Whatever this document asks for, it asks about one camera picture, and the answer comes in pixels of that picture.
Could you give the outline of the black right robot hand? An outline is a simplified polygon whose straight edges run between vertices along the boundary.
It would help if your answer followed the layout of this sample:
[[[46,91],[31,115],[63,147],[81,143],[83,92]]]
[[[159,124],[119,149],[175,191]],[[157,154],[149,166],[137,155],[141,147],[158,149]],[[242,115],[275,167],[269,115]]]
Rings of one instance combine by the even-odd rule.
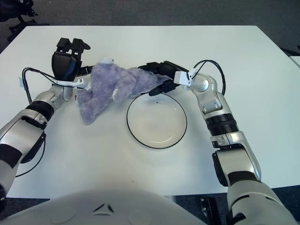
[[[157,87],[153,88],[148,92],[149,96],[156,96],[158,94],[168,93],[176,89],[176,87],[179,86],[179,84],[175,84],[173,82],[175,77],[175,72],[177,71],[188,72],[187,69],[169,61],[164,61],[161,63],[150,62],[147,63],[146,65],[139,66],[138,68],[143,69],[145,71],[150,71],[154,74],[168,76],[168,79],[166,81],[163,81],[162,84],[158,85]]]

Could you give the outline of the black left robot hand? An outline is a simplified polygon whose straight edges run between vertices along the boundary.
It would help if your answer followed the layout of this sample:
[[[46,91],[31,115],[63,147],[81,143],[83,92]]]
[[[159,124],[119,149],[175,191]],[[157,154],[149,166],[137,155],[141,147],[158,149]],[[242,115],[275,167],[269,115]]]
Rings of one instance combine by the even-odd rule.
[[[57,49],[52,55],[52,72],[56,80],[73,81],[76,77],[91,73],[93,66],[82,67],[81,56],[90,46],[83,40],[60,38]]]

